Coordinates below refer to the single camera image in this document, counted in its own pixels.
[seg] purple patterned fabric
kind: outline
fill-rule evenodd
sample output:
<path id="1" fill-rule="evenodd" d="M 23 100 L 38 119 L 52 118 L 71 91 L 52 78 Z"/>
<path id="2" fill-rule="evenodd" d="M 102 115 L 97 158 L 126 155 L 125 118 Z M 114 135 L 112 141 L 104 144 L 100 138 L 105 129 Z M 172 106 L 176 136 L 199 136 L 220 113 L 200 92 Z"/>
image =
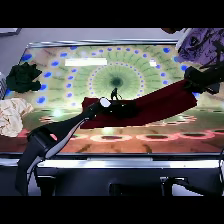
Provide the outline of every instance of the purple patterned fabric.
<path id="1" fill-rule="evenodd" d="M 224 28 L 193 28 L 178 50 L 178 62 L 191 61 L 196 64 L 216 64 L 217 53 L 213 42 L 224 46 Z"/>

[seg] dark green cloth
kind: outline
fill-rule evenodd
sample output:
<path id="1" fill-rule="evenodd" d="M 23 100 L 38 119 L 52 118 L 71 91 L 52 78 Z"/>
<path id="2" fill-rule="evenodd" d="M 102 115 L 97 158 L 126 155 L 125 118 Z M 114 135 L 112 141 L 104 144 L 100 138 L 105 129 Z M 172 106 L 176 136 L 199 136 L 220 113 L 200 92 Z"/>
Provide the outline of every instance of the dark green cloth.
<path id="1" fill-rule="evenodd" d="M 33 82 L 42 71 L 36 69 L 37 65 L 29 65 L 25 62 L 22 65 L 14 65 L 6 78 L 7 87 L 18 93 L 25 93 L 29 90 L 38 91 L 41 88 L 39 81 Z"/>

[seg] display screen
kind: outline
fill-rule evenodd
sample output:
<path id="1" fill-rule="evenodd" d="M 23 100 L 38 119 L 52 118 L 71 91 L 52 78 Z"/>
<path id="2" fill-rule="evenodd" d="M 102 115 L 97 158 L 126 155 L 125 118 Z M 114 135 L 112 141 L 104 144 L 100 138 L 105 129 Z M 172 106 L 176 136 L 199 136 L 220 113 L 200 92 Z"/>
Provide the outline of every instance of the display screen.
<path id="1" fill-rule="evenodd" d="M 180 81 L 189 66 L 179 63 L 175 45 L 111 45 L 28 48 L 20 64 L 36 64 L 41 89 L 23 98 L 34 110 L 22 118 L 17 137 L 0 136 L 1 152 L 23 152 L 33 129 L 82 112 L 84 97 L 110 99 L 117 87 L 123 99 L 136 99 Z M 211 153 L 224 144 L 224 88 L 194 93 L 197 107 L 168 119 L 133 127 L 78 129 L 63 153 Z"/>

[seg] red cloth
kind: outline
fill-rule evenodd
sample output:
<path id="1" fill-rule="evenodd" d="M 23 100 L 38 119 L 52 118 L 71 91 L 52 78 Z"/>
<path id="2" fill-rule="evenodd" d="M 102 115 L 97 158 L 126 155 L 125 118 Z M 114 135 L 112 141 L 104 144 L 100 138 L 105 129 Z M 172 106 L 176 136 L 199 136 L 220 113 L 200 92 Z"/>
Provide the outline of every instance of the red cloth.
<path id="1" fill-rule="evenodd" d="M 81 126 L 81 129 L 141 126 L 182 113 L 197 106 L 197 100 L 194 95 L 183 89 L 185 82 L 186 80 L 181 80 L 135 99 L 134 101 L 141 111 L 134 118 L 125 118 L 121 120 L 113 115 L 99 114 L 93 120 L 85 122 Z M 83 109 L 98 100 L 97 98 L 85 97 L 82 103 Z M 120 102 L 126 104 L 130 101 L 121 100 Z"/>

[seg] beige cloth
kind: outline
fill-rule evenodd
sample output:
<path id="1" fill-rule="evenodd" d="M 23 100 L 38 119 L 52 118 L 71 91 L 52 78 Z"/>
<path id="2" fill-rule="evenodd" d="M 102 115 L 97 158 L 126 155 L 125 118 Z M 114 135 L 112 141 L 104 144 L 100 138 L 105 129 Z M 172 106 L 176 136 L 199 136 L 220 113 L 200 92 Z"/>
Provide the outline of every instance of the beige cloth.
<path id="1" fill-rule="evenodd" d="M 21 118 L 32 110 L 32 105 L 21 98 L 0 100 L 0 134 L 16 137 L 23 129 Z"/>

